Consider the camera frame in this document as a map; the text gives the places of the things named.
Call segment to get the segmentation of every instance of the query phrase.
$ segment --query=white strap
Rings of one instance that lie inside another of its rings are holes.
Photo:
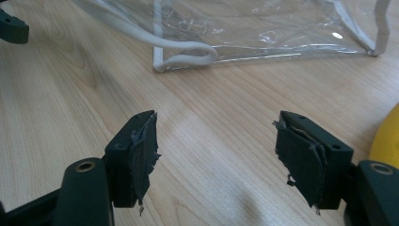
[[[370,55],[378,56],[385,52],[390,36],[387,20],[387,10],[390,0],[376,0],[374,14],[377,34],[375,42],[349,16],[340,0],[327,0],[327,2],[334,4],[335,10],[341,16],[346,28],[353,34],[354,38],[358,39],[364,47],[370,50]]]
[[[203,66],[214,63],[217,58],[217,52],[211,45],[197,41],[165,40],[145,31],[129,20],[128,14],[124,11],[123,6],[118,5],[117,1],[73,0],[73,2],[92,17],[118,29],[118,31],[129,37],[145,41],[156,47],[180,50],[201,50],[208,53],[206,56],[177,55],[164,61],[162,49],[157,48],[156,51],[154,49],[153,67],[160,73],[163,72],[168,65]],[[158,30],[155,30],[155,33],[158,33],[156,35],[162,34],[159,28],[160,27],[158,27]]]

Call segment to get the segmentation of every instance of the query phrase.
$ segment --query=wood grain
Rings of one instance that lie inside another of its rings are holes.
[[[60,187],[63,171],[104,147],[133,115],[158,112],[159,152],[138,209],[117,225],[343,225],[316,216],[274,154],[272,121],[303,114],[366,159],[399,101],[399,25],[387,53],[225,64],[154,73],[152,48],[71,1],[11,1],[27,45],[0,42],[0,200],[7,211]],[[392,1],[389,18],[399,18]]]

